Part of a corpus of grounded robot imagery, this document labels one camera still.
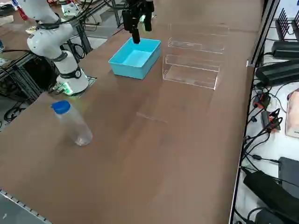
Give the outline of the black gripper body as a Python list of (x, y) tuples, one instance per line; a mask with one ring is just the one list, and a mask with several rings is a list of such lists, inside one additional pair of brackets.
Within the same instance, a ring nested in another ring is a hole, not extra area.
[(153, 13), (155, 10), (152, 0), (126, 0), (125, 2), (125, 11), (128, 12)]

